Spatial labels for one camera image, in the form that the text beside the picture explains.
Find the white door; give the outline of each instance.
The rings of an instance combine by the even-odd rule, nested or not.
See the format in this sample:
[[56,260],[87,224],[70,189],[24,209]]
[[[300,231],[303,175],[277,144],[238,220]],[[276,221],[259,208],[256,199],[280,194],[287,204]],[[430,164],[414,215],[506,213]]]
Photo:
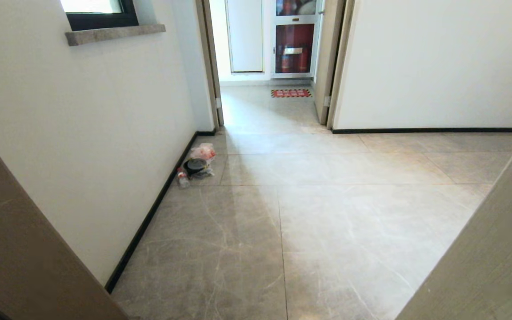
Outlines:
[[313,77],[319,8],[316,0],[276,0],[272,13],[272,77]]
[[262,0],[227,0],[232,72],[264,71]]
[[322,125],[327,123],[327,111],[331,103],[333,73],[337,60],[344,6],[345,0],[325,0],[315,82],[315,107],[319,123]]

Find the white wall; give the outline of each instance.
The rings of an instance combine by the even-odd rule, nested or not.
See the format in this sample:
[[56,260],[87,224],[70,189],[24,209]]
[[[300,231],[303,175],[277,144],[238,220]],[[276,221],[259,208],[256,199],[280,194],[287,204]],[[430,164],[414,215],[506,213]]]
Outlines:
[[272,0],[262,0],[262,26],[264,27],[264,72],[263,73],[231,73],[230,51],[228,43],[228,27],[226,26],[225,0],[210,0],[213,34],[219,80],[222,85],[228,81],[267,81],[272,78]]
[[152,4],[166,33],[69,47],[60,0],[0,0],[0,156],[103,284],[197,130]]
[[512,1],[357,0],[335,129],[512,127]]
[[189,83],[195,123],[200,131],[212,131],[215,129],[215,122],[213,122],[211,110],[207,70],[195,0],[171,0],[171,3],[175,31],[179,37],[181,58],[186,62],[185,75]]

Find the black window frame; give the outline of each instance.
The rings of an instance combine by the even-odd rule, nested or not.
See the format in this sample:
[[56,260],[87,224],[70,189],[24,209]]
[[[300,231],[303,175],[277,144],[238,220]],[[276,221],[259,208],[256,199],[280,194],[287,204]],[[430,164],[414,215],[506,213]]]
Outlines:
[[133,0],[120,0],[122,13],[67,12],[73,31],[139,26]]

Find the plastic bag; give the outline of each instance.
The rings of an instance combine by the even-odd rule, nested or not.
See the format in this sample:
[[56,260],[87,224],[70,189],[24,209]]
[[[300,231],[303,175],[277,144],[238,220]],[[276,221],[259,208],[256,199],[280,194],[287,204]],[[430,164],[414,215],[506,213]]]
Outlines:
[[214,160],[216,155],[217,153],[215,152],[213,144],[201,144],[200,146],[191,149],[192,159],[203,159],[208,164]]

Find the hallway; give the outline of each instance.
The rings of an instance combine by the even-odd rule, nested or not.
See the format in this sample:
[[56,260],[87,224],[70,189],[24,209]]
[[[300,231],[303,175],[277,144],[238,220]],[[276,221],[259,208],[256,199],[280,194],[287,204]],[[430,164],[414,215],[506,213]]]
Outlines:
[[144,320],[393,320],[512,133],[333,135],[311,98],[223,87],[215,176],[173,186],[112,297]]

